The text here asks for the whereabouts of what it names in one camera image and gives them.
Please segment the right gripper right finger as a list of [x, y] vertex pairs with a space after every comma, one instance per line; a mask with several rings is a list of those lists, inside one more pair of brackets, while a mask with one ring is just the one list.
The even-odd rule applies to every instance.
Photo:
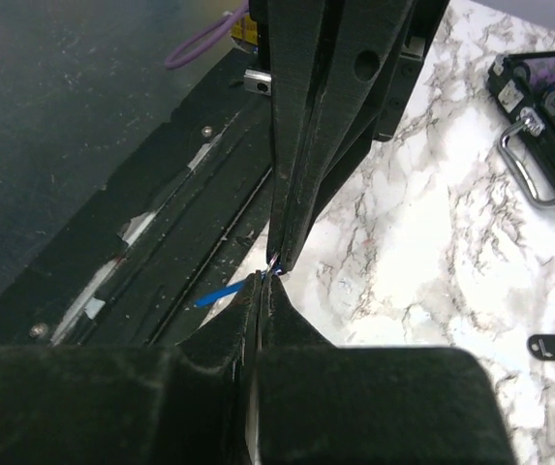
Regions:
[[491, 382], [452, 347], [339, 348], [248, 275], [246, 464], [510, 464]]

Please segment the blue tag key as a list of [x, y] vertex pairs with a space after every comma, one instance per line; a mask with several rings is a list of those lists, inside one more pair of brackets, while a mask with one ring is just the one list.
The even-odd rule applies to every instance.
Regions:
[[[280, 256], [278, 254], [274, 254], [271, 257], [271, 259], [268, 261], [265, 270], [261, 272], [261, 278], [264, 279], [267, 275], [280, 275], [282, 273], [283, 273], [283, 268], [281, 266]], [[232, 284], [229, 284], [218, 291], [214, 291], [210, 294], [206, 294], [201, 298], [197, 299], [194, 303], [194, 307], [202, 308], [202, 307], [211, 306], [217, 301], [229, 295], [237, 294], [243, 287], [244, 287], [244, 280], [240, 280]]]

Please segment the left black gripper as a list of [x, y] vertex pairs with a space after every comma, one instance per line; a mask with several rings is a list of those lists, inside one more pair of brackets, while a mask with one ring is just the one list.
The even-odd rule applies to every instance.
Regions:
[[271, 262], [294, 268], [324, 179], [380, 113], [374, 85], [391, 78], [374, 139], [393, 138], [447, 5], [448, 0], [249, 2], [259, 58], [247, 71], [247, 89], [271, 95]]

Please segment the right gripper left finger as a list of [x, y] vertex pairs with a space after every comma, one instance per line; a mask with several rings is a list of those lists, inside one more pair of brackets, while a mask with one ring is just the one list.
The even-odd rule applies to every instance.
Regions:
[[0, 464], [247, 464], [262, 277], [171, 347], [0, 346]]

